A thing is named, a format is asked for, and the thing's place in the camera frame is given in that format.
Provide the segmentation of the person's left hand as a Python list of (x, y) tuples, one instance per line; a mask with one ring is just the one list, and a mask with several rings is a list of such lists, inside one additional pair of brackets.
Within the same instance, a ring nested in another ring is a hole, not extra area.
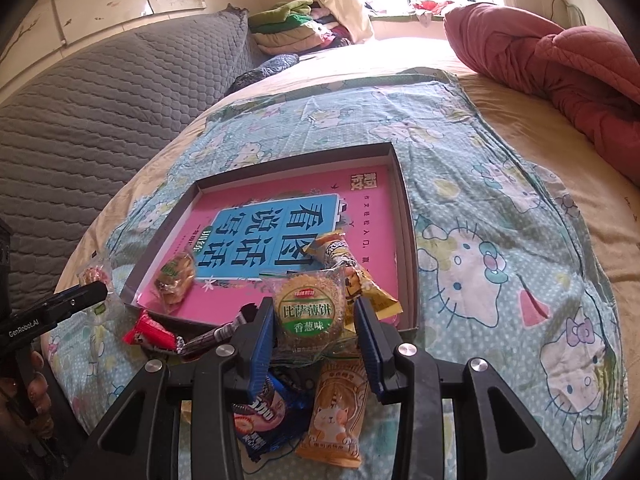
[(32, 380), (27, 386), (27, 393), (38, 416), (29, 425), (26, 425), (6, 406), (9, 398), (16, 395), (16, 382), (12, 378), (1, 379), (1, 434), (19, 445), (29, 444), (32, 437), (50, 438), (54, 428), (54, 421), (50, 414), (52, 402), (48, 395), (49, 385), (42, 374), (43, 357), (38, 351), (33, 351), (30, 362), (32, 362)]

